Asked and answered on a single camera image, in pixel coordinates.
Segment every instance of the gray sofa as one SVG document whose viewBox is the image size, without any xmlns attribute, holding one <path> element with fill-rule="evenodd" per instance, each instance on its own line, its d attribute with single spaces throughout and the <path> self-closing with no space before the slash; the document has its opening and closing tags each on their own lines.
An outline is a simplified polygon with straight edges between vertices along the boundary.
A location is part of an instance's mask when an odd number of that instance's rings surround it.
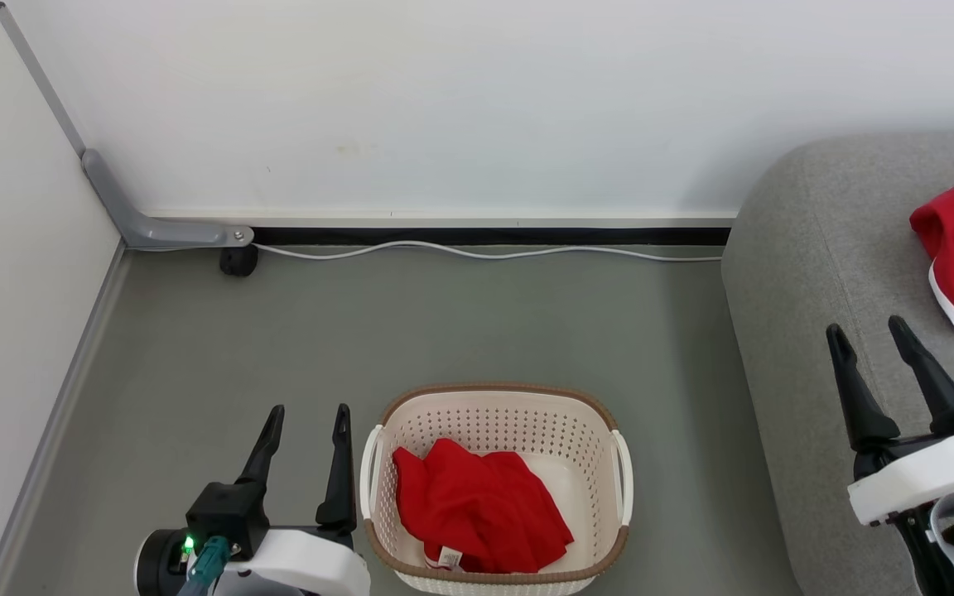
<svg viewBox="0 0 954 596">
<path fill-rule="evenodd" d="M 849 507 L 852 453 L 826 351 L 837 322 L 875 400 L 905 435 L 928 431 L 886 328 L 903 316 L 954 377 L 954 329 L 908 225 L 954 186 L 954 132 L 819 141 L 764 175 L 735 220 L 723 279 L 790 561 L 806 596 L 917 594 L 893 528 Z"/>
</svg>

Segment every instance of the laundry basket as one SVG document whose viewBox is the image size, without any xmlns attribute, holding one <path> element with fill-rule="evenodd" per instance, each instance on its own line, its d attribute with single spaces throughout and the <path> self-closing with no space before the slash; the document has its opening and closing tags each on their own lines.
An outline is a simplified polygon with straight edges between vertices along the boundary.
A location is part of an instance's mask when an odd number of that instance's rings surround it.
<svg viewBox="0 0 954 596">
<path fill-rule="evenodd" d="M 433 570 L 397 510 L 398 446 L 425 457 L 441 437 L 482 454 L 513 450 L 545 484 L 572 532 L 566 555 L 537 574 Z M 534 385 L 440 385 L 409 392 L 371 430 L 359 508 L 378 558 L 406 584 L 448 596 L 561 596 L 617 560 L 632 517 L 632 460 L 613 416 L 593 397 Z"/>
</svg>

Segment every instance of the caster wheel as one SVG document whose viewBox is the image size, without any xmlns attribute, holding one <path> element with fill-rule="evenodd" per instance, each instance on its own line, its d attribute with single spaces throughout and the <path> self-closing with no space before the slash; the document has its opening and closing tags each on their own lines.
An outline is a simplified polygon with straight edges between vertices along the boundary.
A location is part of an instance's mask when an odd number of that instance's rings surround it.
<svg viewBox="0 0 954 596">
<path fill-rule="evenodd" d="M 229 276 L 249 276 L 257 268 L 260 249 L 253 245 L 224 248 L 219 253 L 219 270 Z"/>
</svg>

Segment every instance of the basket handle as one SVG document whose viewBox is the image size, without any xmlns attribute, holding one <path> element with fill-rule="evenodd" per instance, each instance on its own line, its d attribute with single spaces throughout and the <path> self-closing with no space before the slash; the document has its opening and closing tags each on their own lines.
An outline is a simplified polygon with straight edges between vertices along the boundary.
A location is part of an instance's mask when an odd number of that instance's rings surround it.
<svg viewBox="0 0 954 596">
<path fill-rule="evenodd" d="M 613 430 L 613 438 L 617 446 L 617 461 L 620 462 L 620 473 L 617 478 L 619 486 L 617 501 L 618 512 L 620 512 L 620 525 L 626 526 L 632 523 L 632 505 L 635 502 L 635 476 L 632 472 L 632 454 L 628 451 L 628 442 L 624 440 L 624 435 L 620 430 Z M 614 475 L 618 475 L 616 465 L 614 466 Z"/>
<path fill-rule="evenodd" d="M 374 456 L 382 450 L 382 429 L 383 426 L 378 424 L 374 430 L 370 431 L 367 444 L 363 447 L 363 463 L 359 465 L 359 511 L 363 513 L 364 520 L 370 518 L 370 503 L 374 498 L 372 490 L 378 486 L 378 482 L 371 479 L 371 475 L 378 472 L 378 468 L 375 468 Z"/>
</svg>

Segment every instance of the baseboard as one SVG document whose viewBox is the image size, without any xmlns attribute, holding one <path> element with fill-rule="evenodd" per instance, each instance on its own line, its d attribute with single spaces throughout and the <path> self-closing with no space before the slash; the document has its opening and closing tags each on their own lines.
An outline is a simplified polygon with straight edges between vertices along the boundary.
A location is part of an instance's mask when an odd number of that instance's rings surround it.
<svg viewBox="0 0 954 596">
<path fill-rule="evenodd" d="M 102 282 L 98 299 L 94 302 L 83 335 L 79 337 L 79 346 L 72 356 L 72 363 L 65 374 L 65 381 L 61 384 L 57 401 L 50 418 L 46 422 L 35 456 L 31 458 L 31 465 L 24 478 L 24 484 L 14 504 L 14 509 L 7 521 L 7 527 L 0 540 L 0 596 L 10 584 L 10 578 L 17 566 L 17 561 L 31 529 L 31 521 L 35 517 L 36 509 L 46 490 L 46 482 L 50 478 L 50 471 L 61 439 L 65 436 L 65 427 L 75 409 L 76 397 L 83 387 L 87 371 L 90 369 L 92 356 L 101 343 L 103 331 L 113 312 L 125 276 L 128 275 L 128 255 L 124 252 L 124 243 L 121 241 L 113 260 L 109 264 L 105 280 Z"/>
<path fill-rule="evenodd" d="M 373 246 L 420 241 L 447 246 L 724 246 L 730 228 L 253 228 L 257 244 Z"/>
<path fill-rule="evenodd" d="M 709 212 L 564 212 L 564 214 L 489 214 L 489 212 L 416 211 L 190 211 L 144 210 L 152 218 L 232 224 L 254 228 L 729 228 L 737 211 Z"/>
</svg>

